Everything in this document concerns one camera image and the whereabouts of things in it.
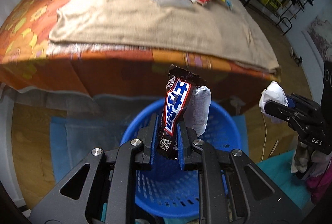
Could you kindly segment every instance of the beige blanket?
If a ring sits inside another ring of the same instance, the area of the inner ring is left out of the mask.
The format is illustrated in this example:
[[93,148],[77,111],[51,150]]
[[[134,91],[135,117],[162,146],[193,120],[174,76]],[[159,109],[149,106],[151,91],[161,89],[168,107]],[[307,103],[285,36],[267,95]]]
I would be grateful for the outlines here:
[[263,32],[238,0],[230,11],[218,0],[192,10],[150,0],[71,0],[58,10],[52,42],[109,43],[182,50],[279,67]]

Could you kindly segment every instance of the drying rack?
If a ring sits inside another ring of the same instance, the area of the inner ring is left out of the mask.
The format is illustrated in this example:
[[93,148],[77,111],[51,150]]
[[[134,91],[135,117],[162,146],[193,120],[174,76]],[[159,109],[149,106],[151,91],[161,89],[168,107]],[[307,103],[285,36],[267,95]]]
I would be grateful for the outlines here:
[[[288,2],[284,6],[284,8],[286,7],[285,11],[280,14],[278,12],[280,10],[280,8],[277,11],[272,12],[260,0],[256,0],[256,1],[259,2],[264,7],[264,9],[267,9],[270,13],[272,13],[275,17],[277,17],[278,18],[278,22],[275,22],[270,16],[266,15],[265,13],[263,13],[262,11],[260,11],[258,8],[256,8],[255,6],[250,5],[250,7],[254,8],[255,10],[257,10],[257,12],[259,14],[262,14],[265,17],[267,17],[269,20],[271,20],[274,23],[274,25],[277,26],[283,32],[283,35],[287,34],[289,32],[289,30],[291,30],[291,28],[293,27],[291,20],[292,19],[296,20],[297,14],[300,11],[304,12],[304,6],[308,3],[308,0],[301,0],[301,4],[302,5],[299,4],[299,2],[297,2],[295,5],[298,6],[298,9],[295,10],[295,11],[292,11],[291,7],[293,6],[293,4],[291,2]],[[281,24],[283,24],[285,27],[287,27],[287,30],[283,30],[283,28],[280,26]]]

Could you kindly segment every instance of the orange fabric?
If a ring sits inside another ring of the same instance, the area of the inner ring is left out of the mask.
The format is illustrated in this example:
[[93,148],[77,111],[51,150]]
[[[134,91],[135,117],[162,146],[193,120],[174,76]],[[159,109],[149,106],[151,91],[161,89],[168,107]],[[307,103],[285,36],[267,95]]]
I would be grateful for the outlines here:
[[0,80],[22,90],[70,90],[94,96],[164,96],[170,64],[187,67],[209,83],[212,98],[237,96],[245,106],[277,77],[213,56],[162,49],[114,50],[46,56],[56,10],[69,0],[22,0],[0,28]]

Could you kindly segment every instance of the metal bolt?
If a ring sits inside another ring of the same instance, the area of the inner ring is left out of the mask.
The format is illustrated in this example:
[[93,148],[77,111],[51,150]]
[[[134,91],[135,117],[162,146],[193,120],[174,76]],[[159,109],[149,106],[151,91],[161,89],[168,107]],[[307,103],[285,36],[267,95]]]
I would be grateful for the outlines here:
[[242,156],[242,151],[241,151],[240,149],[234,149],[234,150],[232,151],[232,154],[233,154],[233,156],[235,156],[235,157],[240,157],[240,156]]
[[140,145],[140,144],[141,144],[141,140],[140,140],[140,139],[133,139],[130,143],[131,143],[133,146],[137,146],[137,145]]
[[194,145],[196,145],[196,146],[201,146],[203,144],[204,144],[204,141],[201,140],[201,139],[195,139],[194,140]]
[[102,153],[102,150],[100,148],[95,148],[91,152],[91,154],[93,154],[93,155],[100,155],[101,153]]

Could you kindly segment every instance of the blue laundry basket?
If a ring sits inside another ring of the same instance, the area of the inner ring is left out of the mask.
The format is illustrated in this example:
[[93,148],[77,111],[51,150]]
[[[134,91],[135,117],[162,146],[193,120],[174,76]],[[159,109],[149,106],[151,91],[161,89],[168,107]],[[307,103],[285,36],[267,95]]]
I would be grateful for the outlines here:
[[[135,138],[139,129],[149,124],[153,113],[161,115],[164,101],[155,101],[142,110],[123,134],[121,144]],[[206,130],[200,139],[219,150],[242,149],[234,121],[214,101],[210,105]],[[198,172],[182,171],[178,161],[157,154],[151,171],[139,170],[136,173],[136,204],[150,214],[165,218],[198,215]]]

